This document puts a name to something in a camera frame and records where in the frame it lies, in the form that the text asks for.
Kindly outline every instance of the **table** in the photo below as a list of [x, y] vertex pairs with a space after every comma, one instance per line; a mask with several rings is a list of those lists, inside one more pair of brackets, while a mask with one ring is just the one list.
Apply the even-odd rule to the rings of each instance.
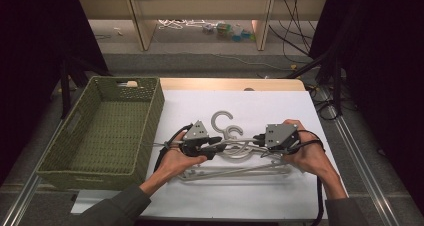
[[[299, 80], [162, 78], [161, 84], [165, 105], [155, 142], [167, 140], [182, 124], [188, 124], [189, 119], [202, 120], [208, 132], [216, 134], [207, 121], [212, 112], [226, 109], [234, 115], [231, 123], [241, 126], [245, 137], [265, 130], [267, 123], [280, 123], [285, 118], [300, 119], [306, 128], [323, 140], [327, 155], [335, 165], [309, 93]], [[159, 150], [158, 147], [153, 148], [148, 175], [153, 171]], [[252, 157], [237, 164], [254, 166], [267, 160]], [[202, 166], [226, 163], [225, 159], [215, 156]], [[72, 213], [79, 214], [116, 193], [81, 190]], [[182, 203], [191, 206], [181, 207]], [[174, 178], [152, 196], [152, 203], [142, 217], [200, 221], [305, 221], [314, 219], [317, 212], [316, 177], [292, 168], [288, 175], [215, 178], [185, 183]]]

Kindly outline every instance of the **green wicker basket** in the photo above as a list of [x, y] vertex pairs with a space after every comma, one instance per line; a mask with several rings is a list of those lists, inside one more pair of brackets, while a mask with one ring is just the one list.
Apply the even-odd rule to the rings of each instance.
[[59, 189], [142, 183], [164, 101], [158, 78], [92, 77], [37, 174]]

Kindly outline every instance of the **white table surface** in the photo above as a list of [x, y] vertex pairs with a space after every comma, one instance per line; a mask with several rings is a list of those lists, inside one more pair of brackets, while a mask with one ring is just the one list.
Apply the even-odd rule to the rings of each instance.
[[[201, 120], [210, 136], [222, 136], [211, 126], [212, 115], [229, 111], [234, 118], [219, 116], [217, 125], [238, 125], [251, 138], [264, 133], [267, 124], [299, 119], [306, 129], [324, 143], [326, 154], [335, 166], [309, 93], [306, 91], [194, 91], [164, 90], [165, 104], [155, 142], [163, 143], [182, 126]], [[153, 172], [161, 147], [154, 147], [147, 175]], [[229, 160], [215, 156], [202, 166], [255, 166], [270, 163], [270, 158], [253, 156]], [[104, 198], [118, 192], [81, 190], [71, 213], [80, 214]], [[238, 178], [213, 178], [182, 182], [174, 178], [152, 197], [142, 217], [191, 220], [281, 221], [314, 219], [318, 213], [316, 176], [296, 168], [288, 175], [263, 175]]]

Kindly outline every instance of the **dark sleeve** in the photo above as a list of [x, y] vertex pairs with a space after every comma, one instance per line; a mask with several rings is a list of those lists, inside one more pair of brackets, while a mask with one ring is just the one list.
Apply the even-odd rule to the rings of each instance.
[[111, 199], [104, 199], [78, 216], [73, 225], [134, 225], [150, 204], [138, 185], [131, 185]]
[[366, 226], [365, 216], [354, 199], [326, 200], [325, 206], [330, 226]]

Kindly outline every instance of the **hand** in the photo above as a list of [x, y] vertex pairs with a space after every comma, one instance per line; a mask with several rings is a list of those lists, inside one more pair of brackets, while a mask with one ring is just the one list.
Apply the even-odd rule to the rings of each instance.
[[[299, 120], [288, 119], [283, 123], [296, 124], [298, 130], [305, 130], [305, 127]], [[307, 142], [316, 139], [308, 132], [299, 132], [301, 142]], [[341, 184], [340, 176], [334, 169], [321, 145], [309, 144], [299, 149], [295, 154], [283, 155], [283, 159], [289, 163], [295, 164], [300, 169], [317, 175], [325, 188], [328, 199], [346, 198], [346, 192]]]
[[[182, 140], [185, 132], [181, 132], [175, 137], [175, 141]], [[207, 160], [206, 156], [188, 157], [185, 156], [179, 149], [178, 145], [171, 144], [170, 149], [163, 156], [158, 169], [140, 185], [141, 190], [148, 195], [152, 195], [162, 185], [168, 182], [171, 178], [181, 174], [187, 168], [201, 164]]]

